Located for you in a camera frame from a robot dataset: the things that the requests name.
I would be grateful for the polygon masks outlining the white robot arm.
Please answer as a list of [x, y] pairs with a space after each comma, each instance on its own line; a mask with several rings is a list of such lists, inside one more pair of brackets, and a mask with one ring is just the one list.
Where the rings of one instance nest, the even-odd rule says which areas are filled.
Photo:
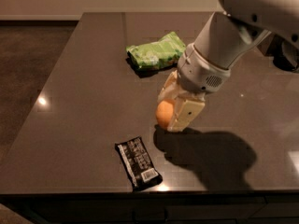
[[269, 35], [299, 49], [299, 0], [219, 0], [212, 14], [178, 60], [158, 96], [156, 119], [169, 132], [183, 131], [203, 110], [205, 95], [218, 91], [235, 62]]

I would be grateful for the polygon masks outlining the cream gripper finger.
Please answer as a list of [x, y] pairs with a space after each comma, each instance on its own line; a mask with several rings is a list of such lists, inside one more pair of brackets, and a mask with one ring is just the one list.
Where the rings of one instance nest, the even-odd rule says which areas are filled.
[[177, 98], [167, 130], [171, 133], [182, 132], [202, 112], [204, 107], [203, 101]]
[[166, 100], [174, 101], [175, 103], [182, 99], [182, 88], [178, 82], [178, 72], [172, 72], [164, 83], [159, 95], [158, 103]]

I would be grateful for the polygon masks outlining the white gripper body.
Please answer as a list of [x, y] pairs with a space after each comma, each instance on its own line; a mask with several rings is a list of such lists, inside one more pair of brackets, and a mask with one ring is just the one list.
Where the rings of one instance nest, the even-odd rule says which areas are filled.
[[189, 92], [216, 92], [230, 75], [230, 70], [219, 68], [204, 59], [193, 43], [186, 47], [178, 60], [178, 83]]

